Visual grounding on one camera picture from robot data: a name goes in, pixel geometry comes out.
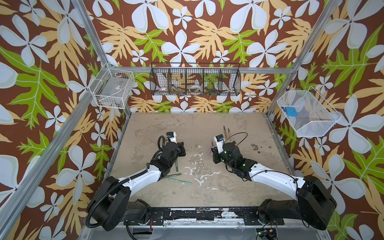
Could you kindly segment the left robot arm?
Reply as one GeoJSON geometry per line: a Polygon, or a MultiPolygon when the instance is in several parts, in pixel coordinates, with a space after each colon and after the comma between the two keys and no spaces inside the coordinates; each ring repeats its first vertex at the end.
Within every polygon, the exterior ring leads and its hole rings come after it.
{"type": "Polygon", "coordinates": [[[136,221],[145,218],[150,206],[143,201],[129,203],[131,196],[146,186],[166,177],[178,157],[184,157],[184,143],[168,142],[155,154],[142,171],[121,179],[113,176],[104,180],[87,207],[85,225],[87,228],[103,227],[114,229],[120,222],[136,217],[136,221]]]}

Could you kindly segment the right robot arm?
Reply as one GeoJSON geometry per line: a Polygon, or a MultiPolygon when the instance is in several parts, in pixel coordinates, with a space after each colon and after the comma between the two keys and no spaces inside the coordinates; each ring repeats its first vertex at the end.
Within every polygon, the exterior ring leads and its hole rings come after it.
{"type": "Polygon", "coordinates": [[[244,158],[235,142],[220,142],[211,150],[215,164],[224,163],[243,181],[264,184],[291,197],[285,201],[264,200],[257,209],[260,222],[296,219],[318,230],[327,229],[337,203],[318,178],[291,176],[244,158]]]}

